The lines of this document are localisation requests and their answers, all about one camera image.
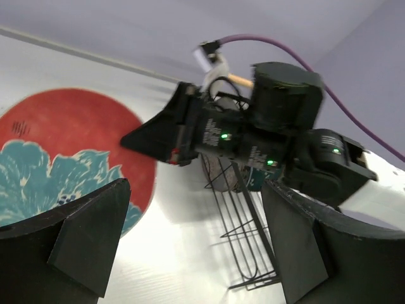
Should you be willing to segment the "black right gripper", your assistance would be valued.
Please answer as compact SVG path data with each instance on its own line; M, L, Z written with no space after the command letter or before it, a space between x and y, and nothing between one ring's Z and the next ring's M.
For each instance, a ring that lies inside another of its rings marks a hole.
M120 140L121 147L160 162L179 165L202 153L269 173L284 168L289 144L286 135L255 127L241 111L193 95L186 82L178 83L163 110Z

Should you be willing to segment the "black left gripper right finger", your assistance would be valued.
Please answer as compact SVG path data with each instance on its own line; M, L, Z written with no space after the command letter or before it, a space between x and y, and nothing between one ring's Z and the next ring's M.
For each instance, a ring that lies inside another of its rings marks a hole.
M261 189L287 303L403 303L404 233L367 224L277 182Z

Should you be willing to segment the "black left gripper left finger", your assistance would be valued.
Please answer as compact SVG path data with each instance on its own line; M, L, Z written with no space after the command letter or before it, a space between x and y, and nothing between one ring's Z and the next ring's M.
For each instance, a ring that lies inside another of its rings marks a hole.
M1 227L1 303L97 303L130 199L117 179L71 203Z

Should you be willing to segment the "red floral plate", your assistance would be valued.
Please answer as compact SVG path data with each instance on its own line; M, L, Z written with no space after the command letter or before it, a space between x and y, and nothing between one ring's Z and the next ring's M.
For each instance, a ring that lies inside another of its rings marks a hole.
M71 203L120 178L131 196L122 232L148 208L157 164L120 146L141 125L109 96L77 88L38 92L1 115L1 225Z

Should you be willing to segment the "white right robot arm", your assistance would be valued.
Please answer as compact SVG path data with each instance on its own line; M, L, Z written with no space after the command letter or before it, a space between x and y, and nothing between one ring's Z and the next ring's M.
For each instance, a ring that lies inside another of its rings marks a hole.
M404 229L404 171L346 136L314 128L323 100L317 73L258 63L251 97L236 92L230 108L219 104L222 82L231 83L224 63L201 87L180 82L164 109L120 144L180 166L198 154L227 158L336 210Z

